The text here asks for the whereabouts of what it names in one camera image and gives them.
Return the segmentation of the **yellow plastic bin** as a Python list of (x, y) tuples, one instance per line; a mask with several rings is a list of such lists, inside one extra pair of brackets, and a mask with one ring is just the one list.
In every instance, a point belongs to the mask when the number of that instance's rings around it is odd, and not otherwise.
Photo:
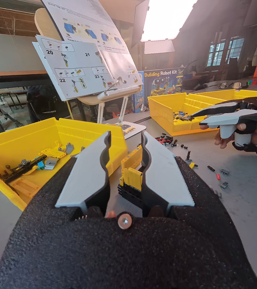
[[(6, 165), (17, 167), (23, 159), (33, 161), (39, 157), (39, 153), (47, 148), (53, 148), (57, 144), (61, 146), (71, 143), (74, 146), (72, 154), (80, 152), (81, 147), (89, 146), (104, 132), (111, 131), (112, 141), (109, 149), (110, 160), (106, 165), (111, 176), (121, 165), (121, 160), (127, 155), (127, 145), (121, 128), (96, 124), (85, 121), (60, 118), (50, 118), (37, 123), (15, 128), (0, 133), (0, 173), (3, 174)], [(51, 171), (32, 171), (20, 178), (26, 179), (42, 188), (70, 159), (70, 155), (61, 158)], [(24, 210), (32, 200), (0, 179), (0, 191), (20, 210)]]

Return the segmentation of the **grey ribbed lego piece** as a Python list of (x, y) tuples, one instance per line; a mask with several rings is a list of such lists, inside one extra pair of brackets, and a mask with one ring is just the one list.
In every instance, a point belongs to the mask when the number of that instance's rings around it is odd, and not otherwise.
[(48, 171), (53, 170), (59, 160), (59, 158), (48, 157), (44, 165), (44, 169)]

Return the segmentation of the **laminated instruction sheet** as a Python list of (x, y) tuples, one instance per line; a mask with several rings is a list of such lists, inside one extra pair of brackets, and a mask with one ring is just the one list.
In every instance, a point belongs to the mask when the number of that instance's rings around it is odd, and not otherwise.
[(61, 39), (94, 43), (99, 50), (130, 54), (114, 22), (96, 0), (41, 0)]

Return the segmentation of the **dark framed window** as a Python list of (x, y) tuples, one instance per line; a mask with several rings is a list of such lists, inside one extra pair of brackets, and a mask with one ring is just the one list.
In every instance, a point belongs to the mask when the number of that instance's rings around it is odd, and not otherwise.
[(244, 38), (234, 36), (230, 39), (228, 48), (225, 48), (226, 39), (212, 41), (208, 52), (206, 67), (220, 66), (222, 57), (225, 55), (224, 63), (229, 64), (231, 58), (239, 60), (243, 48)]

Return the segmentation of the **lego instruction booklet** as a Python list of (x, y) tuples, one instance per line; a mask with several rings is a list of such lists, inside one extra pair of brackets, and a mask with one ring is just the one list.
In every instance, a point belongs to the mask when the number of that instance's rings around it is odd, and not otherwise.
[(93, 42), (36, 39), (33, 45), (62, 100), (93, 95), (103, 102), (134, 94), (143, 85), (129, 53), (107, 51)]

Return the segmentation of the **black lego parts cluster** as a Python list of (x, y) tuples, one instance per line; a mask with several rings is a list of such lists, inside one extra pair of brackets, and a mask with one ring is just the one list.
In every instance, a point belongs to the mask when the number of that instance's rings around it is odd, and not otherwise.
[(19, 168), (18, 166), (16, 168), (11, 168), (10, 165), (6, 165), (6, 169), (9, 170), (10, 172), (8, 172), (7, 170), (4, 170), (3, 174), (0, 173), (0, 179), (5, 184), (9, 184), (12, 181), (20, 178), (25, 173), (28, 173), (29, 171), (31, 171), (36, 166), (36, 164), (39, 163), (45, 157), (47, 156), (41, 155), (37, 157), (36, 159), (34, 159), (33, 161), (31, 161), (31, 163), (28, 166), (23, 167), (23, 168)]

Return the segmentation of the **heap of grey blue lego parts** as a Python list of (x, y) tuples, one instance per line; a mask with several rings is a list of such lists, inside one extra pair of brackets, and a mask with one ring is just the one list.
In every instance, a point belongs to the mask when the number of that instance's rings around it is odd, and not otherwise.
[(194, 117), (183, 111), (177, 111), (173, 113), (174, 123), (177, 123), (178, 121), (193, 121), (194, 119)]

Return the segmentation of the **black office chair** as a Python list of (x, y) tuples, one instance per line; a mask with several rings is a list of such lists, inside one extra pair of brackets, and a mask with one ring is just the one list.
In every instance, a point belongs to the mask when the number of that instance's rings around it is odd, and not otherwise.
[(68, 105), (63, 102), (54, 85), (29, 86), (26, 94), (31, 123), (49, 118), (71, 118)]

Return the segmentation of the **pile of small lego pieces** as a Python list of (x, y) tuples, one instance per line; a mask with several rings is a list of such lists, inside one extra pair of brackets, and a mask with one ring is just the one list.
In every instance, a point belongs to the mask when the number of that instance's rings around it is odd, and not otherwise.
[(170, 147), (172, 148), (180, 147), (184, 150), (188, 150), (188, 146), (185, 146), (184, 144), (179, 145), (177, 139), (174, 139), (172, 136), (169, 136), (166, 133), (163, 133), (162, 135), (155, 137), (155, 139), (167, 149)]

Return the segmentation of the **robot kit box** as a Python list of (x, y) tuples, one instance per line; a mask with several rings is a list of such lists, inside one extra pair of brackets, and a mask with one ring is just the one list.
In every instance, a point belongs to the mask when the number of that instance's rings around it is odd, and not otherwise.
[(170, 95), (182, 92), (185, 67), (139, 71), (145, 96)]

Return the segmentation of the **lego sticker sheet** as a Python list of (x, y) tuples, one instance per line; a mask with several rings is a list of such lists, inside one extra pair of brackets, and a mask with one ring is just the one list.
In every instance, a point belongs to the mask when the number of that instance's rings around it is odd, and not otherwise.
[(115, 124), (109, 124), (109, 125), (112, 125), (112, 126), (115, 126), (115, 127), (120, 127), (123, 131), (123, 135), (124, 135), (124, 138), (125, 139), (128, 139), (134, 135), (136, 135), (138, 133), (137, 131), (137, 128), (134, 127), (133, 125), (130, 125), (130, 124), (124, 124), (122, 123), (121, 125), (118, 124), (118, 123), (115, 123)]

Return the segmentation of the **grey ribbed lego subassembly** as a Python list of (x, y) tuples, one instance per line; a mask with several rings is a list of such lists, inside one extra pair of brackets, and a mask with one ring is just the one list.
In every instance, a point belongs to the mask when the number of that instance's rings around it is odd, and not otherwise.
[(194, 169), (194, 168), (198, 168), (198, 165), (195, 164), (192, 159), (190, 159), (190, 153), (191, 151), (188, 151), (188, 154), (187, 154), (187, 157), (185, 159), (185, 162), (188, 164), (188, 166), (191, 168), (191, 169)]

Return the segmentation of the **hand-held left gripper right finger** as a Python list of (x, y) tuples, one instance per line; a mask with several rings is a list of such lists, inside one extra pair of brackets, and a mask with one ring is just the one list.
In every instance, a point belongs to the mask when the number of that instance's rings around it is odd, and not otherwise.
[(141, 184), (143, 207), (194, 207), (195, 202), (176, 156), (147, 131), (141, 132), (141, 147), (142, 161), (145, 164)]

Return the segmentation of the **yellow divided parts bin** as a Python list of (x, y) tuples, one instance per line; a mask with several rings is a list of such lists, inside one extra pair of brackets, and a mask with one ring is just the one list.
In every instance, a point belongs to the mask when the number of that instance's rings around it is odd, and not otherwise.
[(177, 93), (148, 98), (150, 116), (171, 136), (205, 132), (201, 130), (199, 122), (203, 119), (198, 117), (192, 121), (174, 121), (174, 113), (182, 111), (189, 115), (228, 100), (243, 99), (257, 96), (254, 90), (220, 90), (212, 92)]

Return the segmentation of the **small toy box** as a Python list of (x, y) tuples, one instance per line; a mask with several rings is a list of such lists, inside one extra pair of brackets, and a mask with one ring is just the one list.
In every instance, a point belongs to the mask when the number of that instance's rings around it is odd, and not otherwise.
[(148, 97), (145, 96), (145, 92), (142, 89), (132, 95), (132, 109), (134, 113), (140, 113), (149, 111)]

